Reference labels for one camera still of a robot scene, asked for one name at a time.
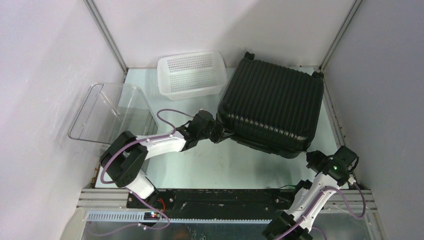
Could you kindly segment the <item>black ribbed hard-shell suitcase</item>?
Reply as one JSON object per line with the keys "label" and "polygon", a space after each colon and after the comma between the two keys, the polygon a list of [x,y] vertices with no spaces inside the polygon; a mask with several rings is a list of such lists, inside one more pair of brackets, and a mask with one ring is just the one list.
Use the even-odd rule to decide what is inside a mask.
{"label": "black ribbed hard-shell suitcase", "polygon": [[246,52],[217,107],[216,120],[239,144],[296,158],[316,135],[324,76],[255,59]]}

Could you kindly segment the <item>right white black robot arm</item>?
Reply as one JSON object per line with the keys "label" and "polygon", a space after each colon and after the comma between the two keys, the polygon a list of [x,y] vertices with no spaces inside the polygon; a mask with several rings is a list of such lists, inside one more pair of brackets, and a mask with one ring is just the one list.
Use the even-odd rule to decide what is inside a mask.
{"label": "right white black robot arm", "polygon": [[341,187],[350,184],[358,187],[352,177],[359,156],[346,146],[334,154],[316,150],[306,153],[306,167],[316,172],[312,182],[301,181],[291,194],[291,206],[273,219],[262,231],[267,240],[311,240],[314,221],[327,201],[338,193],[351,213],[347,197]]}

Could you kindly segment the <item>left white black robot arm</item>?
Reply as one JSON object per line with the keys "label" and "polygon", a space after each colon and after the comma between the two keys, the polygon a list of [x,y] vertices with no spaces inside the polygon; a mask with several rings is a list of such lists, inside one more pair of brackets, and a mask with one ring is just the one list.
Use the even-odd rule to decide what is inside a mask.
{"label": "left white black robot arm", "polygon": [[134,135],[122,132],[102,154],[99,163],[103,168],[100,181],[115,184],[138,196],[145,208],[153,208],[158,202],[157,188],[142,172],[144,162],[167,153],[184,152],[197,146],[199,141],[209,140],[218,144],[234,135],[224,128],[213,115],[200,110],[179,127],[172,126],[166,134]]}

